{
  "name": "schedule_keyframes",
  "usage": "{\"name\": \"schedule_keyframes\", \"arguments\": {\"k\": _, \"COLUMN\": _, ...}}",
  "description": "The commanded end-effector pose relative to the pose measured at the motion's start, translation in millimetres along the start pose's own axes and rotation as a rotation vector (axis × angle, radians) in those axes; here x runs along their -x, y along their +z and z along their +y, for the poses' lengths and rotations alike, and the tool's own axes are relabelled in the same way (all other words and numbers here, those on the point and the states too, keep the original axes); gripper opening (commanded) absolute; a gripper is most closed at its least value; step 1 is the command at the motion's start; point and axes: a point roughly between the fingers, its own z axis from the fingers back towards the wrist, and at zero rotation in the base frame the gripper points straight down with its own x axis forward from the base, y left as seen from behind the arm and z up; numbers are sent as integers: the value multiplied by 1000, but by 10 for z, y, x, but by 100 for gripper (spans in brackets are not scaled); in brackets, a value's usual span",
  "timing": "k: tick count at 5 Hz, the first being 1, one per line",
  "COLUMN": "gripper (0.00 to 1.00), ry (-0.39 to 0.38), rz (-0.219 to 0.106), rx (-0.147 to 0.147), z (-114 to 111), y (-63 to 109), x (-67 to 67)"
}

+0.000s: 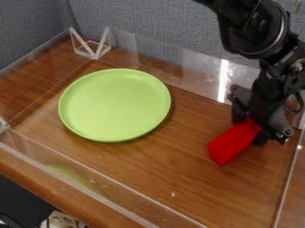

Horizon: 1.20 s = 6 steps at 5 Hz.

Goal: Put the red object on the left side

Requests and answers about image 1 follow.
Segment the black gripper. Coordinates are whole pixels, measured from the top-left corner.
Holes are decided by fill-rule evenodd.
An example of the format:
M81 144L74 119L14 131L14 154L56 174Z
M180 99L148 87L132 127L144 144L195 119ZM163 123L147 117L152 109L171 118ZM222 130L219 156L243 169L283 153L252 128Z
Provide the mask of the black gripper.
M305 51L290 50L259 60L259 73L251 88L230 86L235 125L250 117L266 125L266 138L284 144L294 134L284 110L298 114L303 107L299 91L305 88Z

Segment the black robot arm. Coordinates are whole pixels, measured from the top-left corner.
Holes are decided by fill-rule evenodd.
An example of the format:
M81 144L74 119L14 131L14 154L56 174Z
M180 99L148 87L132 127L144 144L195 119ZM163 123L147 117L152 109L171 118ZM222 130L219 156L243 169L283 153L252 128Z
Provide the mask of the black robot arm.
M294 131L284 117L296 114L286 100L303 104L305 42L290 31L288 12L272 0L193 0L216 15L223 49L259 63L250 88L230 86L231 120L260 126L254 143L284 143Z

